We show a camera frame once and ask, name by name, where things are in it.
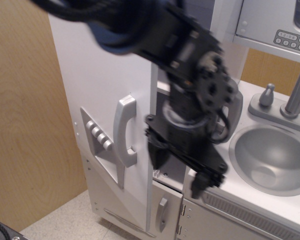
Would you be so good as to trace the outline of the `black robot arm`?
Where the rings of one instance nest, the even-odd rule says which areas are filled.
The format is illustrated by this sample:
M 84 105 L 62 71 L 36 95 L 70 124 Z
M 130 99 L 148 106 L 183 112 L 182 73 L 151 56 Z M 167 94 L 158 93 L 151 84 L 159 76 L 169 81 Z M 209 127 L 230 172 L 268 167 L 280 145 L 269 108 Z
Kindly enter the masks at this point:
M 37 0 L 60 19 L 86 23 L 100 47 L 115 55 L 136 54 L 165 71 L 170 94 L 162 116 L 146 117 L 154 169 L 174 155 L 196 174 L 194 199 L 224 181 L 228 165 L 215 149 L 233 134 L 242 95 L 223 64 L 219 41 L 186 16 L 178 0 Z

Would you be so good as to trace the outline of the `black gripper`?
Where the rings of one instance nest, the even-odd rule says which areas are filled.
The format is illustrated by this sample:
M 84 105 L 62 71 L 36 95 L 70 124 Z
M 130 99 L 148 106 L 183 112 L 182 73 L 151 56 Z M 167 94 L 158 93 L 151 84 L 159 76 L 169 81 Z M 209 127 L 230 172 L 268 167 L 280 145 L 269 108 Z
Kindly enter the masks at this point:
M 207 133 L 208 118 L 182 124 L 149 114 L 145 122 L 148 153 L 154 170 L 159 170 L 173 155 L 197 172 L 191 183 L 193 199 L 198 199 L 208 187 L 220 187 L 228 165 Z

